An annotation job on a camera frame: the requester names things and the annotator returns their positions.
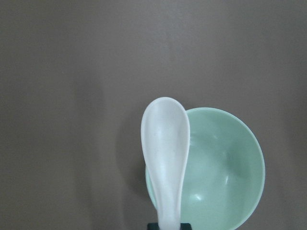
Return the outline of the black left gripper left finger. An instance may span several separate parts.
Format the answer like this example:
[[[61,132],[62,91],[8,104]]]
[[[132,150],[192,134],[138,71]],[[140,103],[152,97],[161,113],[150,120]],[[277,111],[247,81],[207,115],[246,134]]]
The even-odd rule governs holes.
[[[159,230],[158,223],[148,223],[147,230]]]

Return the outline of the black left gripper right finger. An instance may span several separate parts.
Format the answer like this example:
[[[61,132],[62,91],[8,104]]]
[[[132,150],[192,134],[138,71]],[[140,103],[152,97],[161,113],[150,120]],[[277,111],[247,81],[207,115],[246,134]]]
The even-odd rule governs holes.
[[[192,230],[192,226],[190,223],[181,223],[180,230]]]

